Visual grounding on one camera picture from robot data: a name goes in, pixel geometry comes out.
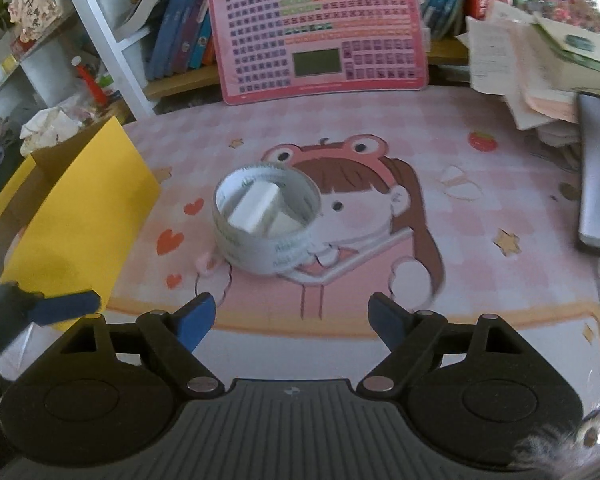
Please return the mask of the small white block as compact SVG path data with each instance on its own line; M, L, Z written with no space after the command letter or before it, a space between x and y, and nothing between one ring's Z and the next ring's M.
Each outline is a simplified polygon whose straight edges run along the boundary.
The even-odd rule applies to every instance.
M274 219L268 225L266 229L266 235L269 238L284 236L297 232L303 228L303 223L295 219L290 214L287 214L283 210L276 212Z

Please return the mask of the yellow cardboard box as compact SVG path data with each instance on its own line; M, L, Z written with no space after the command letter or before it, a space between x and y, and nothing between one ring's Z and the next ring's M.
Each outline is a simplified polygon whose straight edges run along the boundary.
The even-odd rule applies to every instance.
M0 284L108 304L159 195L117 118L34 152L0 192Z

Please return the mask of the pink keyboard learning toy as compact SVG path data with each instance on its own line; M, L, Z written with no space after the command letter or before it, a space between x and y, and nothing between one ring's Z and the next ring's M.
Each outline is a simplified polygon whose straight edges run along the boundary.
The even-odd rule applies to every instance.
M228 105L428 84L418 0L209 0L209 10Z

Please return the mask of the row of blue books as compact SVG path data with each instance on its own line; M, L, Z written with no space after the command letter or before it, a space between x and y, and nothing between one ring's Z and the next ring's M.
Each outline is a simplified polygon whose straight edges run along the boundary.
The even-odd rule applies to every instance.
M209 0L168 0L146 64L147 80L199 68L210 37Z

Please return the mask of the white tape roll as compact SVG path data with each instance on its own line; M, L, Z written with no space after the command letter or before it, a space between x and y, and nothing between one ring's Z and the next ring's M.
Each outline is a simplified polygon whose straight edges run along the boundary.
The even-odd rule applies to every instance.
M308 255L321 193L302 172L272 162L240 167L216 186L216 247L232 266L256 275L282 274Z

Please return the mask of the black smartphone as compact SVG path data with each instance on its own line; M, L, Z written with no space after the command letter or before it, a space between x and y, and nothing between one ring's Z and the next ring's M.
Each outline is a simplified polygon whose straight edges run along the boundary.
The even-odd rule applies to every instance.
M582 141L582 181L578 234L582 244L600 250L600 96L578 95Z

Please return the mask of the white charger plug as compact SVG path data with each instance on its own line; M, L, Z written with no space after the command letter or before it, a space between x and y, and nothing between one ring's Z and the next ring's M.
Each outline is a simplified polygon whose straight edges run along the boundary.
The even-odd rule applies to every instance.
M276 183L253 181L228 215L227 222L249 234L261 233L279 211L281 200L282 191Z

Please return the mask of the pink cartoon table mat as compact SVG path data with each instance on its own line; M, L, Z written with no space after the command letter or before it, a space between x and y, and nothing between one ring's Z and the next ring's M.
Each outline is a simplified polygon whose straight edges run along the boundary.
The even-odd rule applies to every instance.
M497 99L465 88L208 104L126 129L161 192L108 301L110 320L218 302L196 355L224 382L361 378L385 355L383 292L452 322L501 315L575 386L600 380L600 262L576 246L575 174L534 154ZM215 258L222 177L276 160L321 192L297 270Z

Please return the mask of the pile of papers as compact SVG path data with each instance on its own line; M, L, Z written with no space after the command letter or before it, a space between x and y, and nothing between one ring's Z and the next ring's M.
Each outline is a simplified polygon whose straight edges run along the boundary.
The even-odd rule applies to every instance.
M502 98L516 128L553 148L580 141L577 96L600 96L600 34L494 1L483 21L468 18L470 86Z

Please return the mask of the red bottle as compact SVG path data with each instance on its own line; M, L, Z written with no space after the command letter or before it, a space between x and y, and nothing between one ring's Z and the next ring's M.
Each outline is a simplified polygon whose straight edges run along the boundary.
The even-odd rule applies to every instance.
M109 104L108 96L102 88L99 87L92 71L88 68L88 65L83 62L82 58L77 55L71 60L71 65L76 69L76 72L80 78L85 82L88 91L91 93L92 98L99 107L107 107Z

